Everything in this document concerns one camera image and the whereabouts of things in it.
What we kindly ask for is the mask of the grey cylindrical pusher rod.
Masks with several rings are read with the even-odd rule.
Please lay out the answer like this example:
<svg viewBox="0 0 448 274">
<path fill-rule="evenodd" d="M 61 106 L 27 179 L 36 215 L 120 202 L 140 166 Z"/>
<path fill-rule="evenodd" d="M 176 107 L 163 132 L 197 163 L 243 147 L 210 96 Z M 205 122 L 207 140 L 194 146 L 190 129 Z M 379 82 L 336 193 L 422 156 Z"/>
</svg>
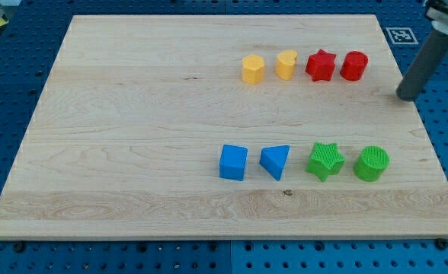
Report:
<svg viewBox="0 0 448 274">
<path fill-rule="evenodd" d="M 404 101 L 416 100 L 447 53 L 448 35 L 433 29 L 396 88 L 396 96 Z"/>
</svg>

